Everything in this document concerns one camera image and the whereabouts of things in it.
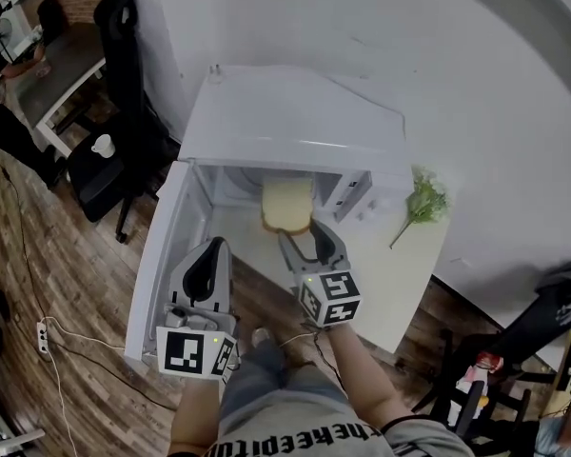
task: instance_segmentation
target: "white cup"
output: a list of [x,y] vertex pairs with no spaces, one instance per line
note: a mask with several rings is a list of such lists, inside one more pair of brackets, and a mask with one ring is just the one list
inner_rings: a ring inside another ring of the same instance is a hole
[[114,152],[116,152],[116,148],[114,147],[112,138],[106,133],[104,135],[100,135],[97,138],[95,144],[93,144],[93,146],[91,147],[91,150],[93,152],[97,152],[100,156],[105,157],[107,159],[109,157],[112,157],[114,155]]

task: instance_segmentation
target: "laminate floor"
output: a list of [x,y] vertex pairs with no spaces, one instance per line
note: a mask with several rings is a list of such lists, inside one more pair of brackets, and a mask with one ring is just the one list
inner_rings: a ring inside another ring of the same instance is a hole
[[[7,293],[13,314],[7,325],[0,319],[5,333],[0,403],[17,430],[45,430],[47,435],[38,442],[44,455],[73,455],[53,364],[36,350],[36,322],[46,314],[67,330],[116,347],[124,344],[155,202],[148,196],[135,202],[126,223],[128,243],[121,245],[113,235],[118,209],[92,224],[66,181],[50,192],[30,170],[1,151],[0,163],[18,190],[17,198],[0,171],[0,288]],[[24,261],[19,209],[30,272]],[[292,297],[238,261],[234,291],[235,309],[248,326],[262,322],[282,339],[303,331]],[[52,322],[49,326],[50,350],[78,454],[165,455],[172,409],[183,382],[158,374],[151,357],[144,367],[132,370],[120,350],[64,335]],[[429,389],[423,375],[440,365],[442,345],[437,335],[442,328],[453,329],[457,340],[468,333],[495,331],[461,301],[430,284],[396,354],[368,345],[410,405]],[[297,349],[307,358],[318,358],[309,338],[297,341]],[[325,355],[328,360],[332,357],[328,348]],[[325,368],[321,362],[318,366]]]

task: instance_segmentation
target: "power strip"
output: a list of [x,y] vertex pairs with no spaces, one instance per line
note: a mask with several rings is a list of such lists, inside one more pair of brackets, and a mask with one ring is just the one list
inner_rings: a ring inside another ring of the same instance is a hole
[[47,334],[47,325],[38,322],[36,324],[36,332],[38,334],[38,350],[43,354],[49,353],[49,335]]

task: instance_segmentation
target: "slice of bread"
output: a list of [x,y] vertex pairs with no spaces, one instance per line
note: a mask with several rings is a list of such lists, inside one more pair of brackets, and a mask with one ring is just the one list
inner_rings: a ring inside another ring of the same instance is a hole
[[263,183],[263,226],[292,235],[305,233],[311,224],[313,181],[310,178],[266,178]]

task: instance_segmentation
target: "white microwave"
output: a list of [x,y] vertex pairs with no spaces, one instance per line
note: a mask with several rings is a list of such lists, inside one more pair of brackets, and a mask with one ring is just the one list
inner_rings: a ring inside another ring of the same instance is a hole
[[[171,272],[210,236],[226,238],[234,255],[290,288],[277,236],[262,227],[267,176],[311,178],[314,216],[337,234],[371,222],[413,190],[404,119],[312,70],[209,74],[159,193],[129,313],[128,358],[156,349]],[[297,239],[303,249],[312,245],[306,237]]]

